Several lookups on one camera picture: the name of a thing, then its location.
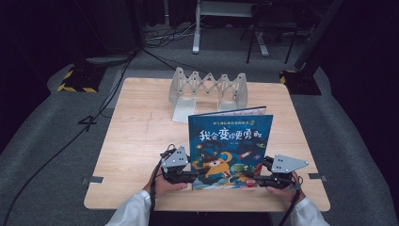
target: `book cover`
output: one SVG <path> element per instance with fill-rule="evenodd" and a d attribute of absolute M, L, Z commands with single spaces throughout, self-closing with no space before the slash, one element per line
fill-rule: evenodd
<path fill-rule="evenodd" d="M 264 113 L 255 107 L 188 117 L 191 170 L 199 172 L 193 189 L 256 185 L 243 171 L 261 173 L 273 120 Z"/>

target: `black and yellow floor marker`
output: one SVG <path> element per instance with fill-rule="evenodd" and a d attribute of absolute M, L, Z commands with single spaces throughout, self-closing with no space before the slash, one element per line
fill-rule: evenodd
<path fill-rule="evenodd" d="M 106 68 L 81 70 L 71 67 L 58 91 L 98 92 L 105 70 Z"/>
<path fill-rule="evenodd" d="M 304 76 L 301 71 L 284 70 L 279 73 L 279 81 L 291 95 L 321 95 L 313 76 Z"/>

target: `white sleeve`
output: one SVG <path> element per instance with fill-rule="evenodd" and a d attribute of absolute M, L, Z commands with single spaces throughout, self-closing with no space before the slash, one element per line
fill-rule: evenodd
<path fill-rule="evenodd" d="M 293 226 L 328 226 L 316 205 L 308 198 L 299 202 L 291 213 Z"/>
<path fill-rule="evenodd" d="M 141 190 L 118 208 L 106 226 L 148 226 L 150 207 L 151 198 L 149 193 Z"/>

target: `blue book cover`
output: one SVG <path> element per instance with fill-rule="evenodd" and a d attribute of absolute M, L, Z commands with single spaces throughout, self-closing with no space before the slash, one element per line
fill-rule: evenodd
<path fill-rule="evenodd" d="M 264 110 L 255 115 L 216 112 L 188 117 L 191 170 L 199 172 L 193 189 L 256 186 L 243 171 L 261 174 L 273 121 Z"/>

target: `human hand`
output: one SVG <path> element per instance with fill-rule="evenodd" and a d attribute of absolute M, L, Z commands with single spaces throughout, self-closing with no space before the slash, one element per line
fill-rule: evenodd
<path fill-rule="evenodd" d="M 298 175 L 296 174 L 295 171 L 293 171 L 293 176 L 294 176 L 293 181 L 298 181 Z M 293 198 L 294 198 L 295 193 L 296 193 L 296 190 L 295 189 L 291 189 L 290 186 L 287 186 L 284 189 L 278 189 L 278 188 L 274 188 L 274 187 L 268 186 L 266 188 L 266 190 L 268 192 L 272 193 L 273 195 L 275 195 L 275 196 L 277 196 L 277 197 L 279 197 L 282 200 L 287 201 L 287 202 L 291 202 L 293 200 Z M 303 193 L 303 191 L 300 190 L 299 199 L 298 199 L 298 201 L 296 203 L 301 202 L 303 199 L 305 199 L 305 197 L 306 197 L 305 193 Z"/>
<path fill-rule="evenodd" d="M 149 182 L 143 187 L 143 190 L 151 194 L 152 178 L 155 177 L 155 199 L 165 196 L 170 191 L 178 191 L 188 187 L 187 183 L 171 184 L 164 179 L 161 168 L 155 173 L 156 168 L 152 172 Z"/>

